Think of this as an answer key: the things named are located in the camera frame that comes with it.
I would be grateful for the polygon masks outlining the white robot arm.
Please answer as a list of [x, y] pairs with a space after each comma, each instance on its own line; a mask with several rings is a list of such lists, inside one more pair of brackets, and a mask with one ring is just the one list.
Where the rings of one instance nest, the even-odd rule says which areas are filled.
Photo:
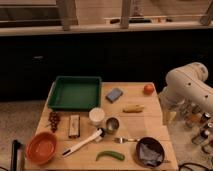
[[208, 69], [200, 62], [167, 73], [166, 86], [158, 94], [164, 125], [179, 112], [186, 100], [197, 104], [204, 112], [213, 114], [213, 88], [205, 83], [207, 78]]

